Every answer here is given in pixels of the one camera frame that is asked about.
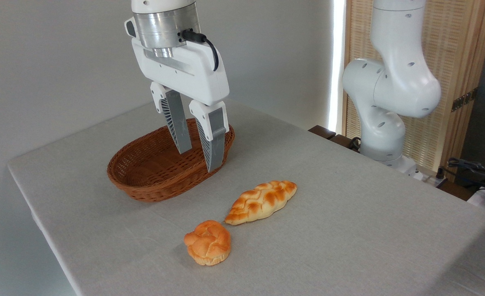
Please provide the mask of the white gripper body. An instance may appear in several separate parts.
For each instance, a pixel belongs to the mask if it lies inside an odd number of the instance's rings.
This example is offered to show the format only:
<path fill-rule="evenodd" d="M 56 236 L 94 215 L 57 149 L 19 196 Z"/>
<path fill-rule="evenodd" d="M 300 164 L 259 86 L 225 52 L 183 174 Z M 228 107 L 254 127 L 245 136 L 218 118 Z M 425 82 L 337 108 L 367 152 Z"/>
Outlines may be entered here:
<path fill-rule="evenodd" d="M 125 22 L 125 28 L 132 37 L 139 67 L 151 81 L 208 106 L 228 96 L 230 90 L 222 57 L 211 44 L 187 41 L 185 45 L 172 48 L 172 57 L 159 58 L 133 35 L 136 32 L 133 18 Z"/>

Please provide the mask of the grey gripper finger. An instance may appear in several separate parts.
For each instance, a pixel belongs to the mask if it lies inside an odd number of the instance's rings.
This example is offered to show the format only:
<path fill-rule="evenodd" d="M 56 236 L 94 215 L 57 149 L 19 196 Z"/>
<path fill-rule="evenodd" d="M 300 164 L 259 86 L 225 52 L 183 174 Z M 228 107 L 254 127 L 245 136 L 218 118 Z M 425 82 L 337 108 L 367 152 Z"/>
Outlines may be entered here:
<path fill-rule="evenodd" d="M 188 125 L 179 92 L 152 82 L 150 85 L 157 112 L 165 117 L 169 133 L 180 154 L 192 149 Z"/>
<path fill-rule="evenodd" d="M 224 157 L 224 135 L 229 132 L 226 106 L 224 102 L 207 106 L 192 100 L 190 112 L 196 118 L 196 125 L 208 172 L 222 165 Z"/>

